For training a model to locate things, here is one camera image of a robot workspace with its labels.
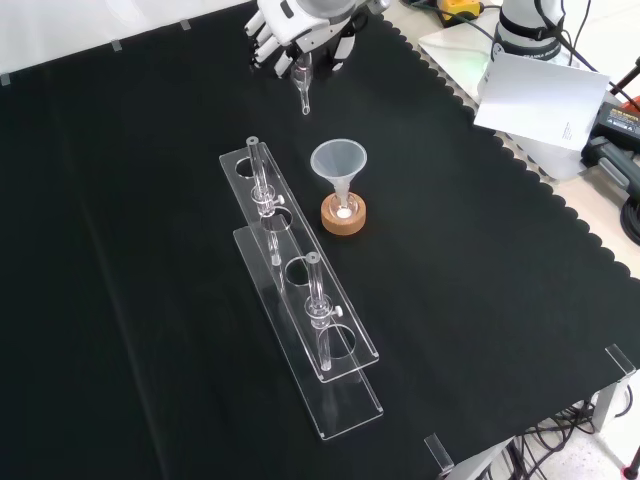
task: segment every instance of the test tube rack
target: test tube rack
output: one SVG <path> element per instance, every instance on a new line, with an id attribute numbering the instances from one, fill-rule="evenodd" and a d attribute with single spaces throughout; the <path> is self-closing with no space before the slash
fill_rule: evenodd
<path id="1" fill-rule="evenodd" d="M 323 440 L 382 416 L 363 368 L 379 355 L 264 143 L 220 157 L 247 226 L 233 232 Z"/>

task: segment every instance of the plastic funnel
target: plastic funnel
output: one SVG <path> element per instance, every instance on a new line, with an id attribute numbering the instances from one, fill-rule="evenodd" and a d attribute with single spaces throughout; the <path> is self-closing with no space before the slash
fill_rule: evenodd
<path id="1" fill-rule="evenodd" d="M 333 183 L 343 208 L 347 208 L 351 179 L 366 163 L 367 152 L 364 147 L 346 138 L 324 142 L 311 154 L 311 168 Z"/>

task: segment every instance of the black cloth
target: black cloth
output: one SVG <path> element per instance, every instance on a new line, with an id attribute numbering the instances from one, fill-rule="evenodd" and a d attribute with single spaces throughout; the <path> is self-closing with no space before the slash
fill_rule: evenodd
<path id="1" fill-rule="evenodd" d="M 389 24 L 311 86 L 252 74 L 242 5 L 0 89 L 3 478 L 418 479 L 640 363 L 638 282 Z M 380 353 L 385 413 L 321 442 L 232 231 L 218 157 L 265 141 Z M 368 163 L 367 223 L 320 226 L 309 157 Z"/>

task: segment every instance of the white wall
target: white wall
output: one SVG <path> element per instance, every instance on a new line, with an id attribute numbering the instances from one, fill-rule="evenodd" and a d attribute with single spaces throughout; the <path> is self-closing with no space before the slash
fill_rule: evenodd
<path id="1" fill-rule="evenodd" d="M 0 0 L 0 73 L 247 0 Z"/>

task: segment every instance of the robotic hand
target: robotic hand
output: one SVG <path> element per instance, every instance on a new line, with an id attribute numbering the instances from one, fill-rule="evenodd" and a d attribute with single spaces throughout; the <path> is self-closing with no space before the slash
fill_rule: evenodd
<path id="1" fill-rule="evenodd" d="M 256 13 L 245 26 L 255 41 L 253 63 L 261 67 L 278 49 L 283 51 L 274 66 L 282 77 L 305 53 L 339 36 L 333 56 L 336 71 L 355 44 L 355 20 L 365 5 L 374 14 L 384 12 L 391 0 L 258 0 Z"/>

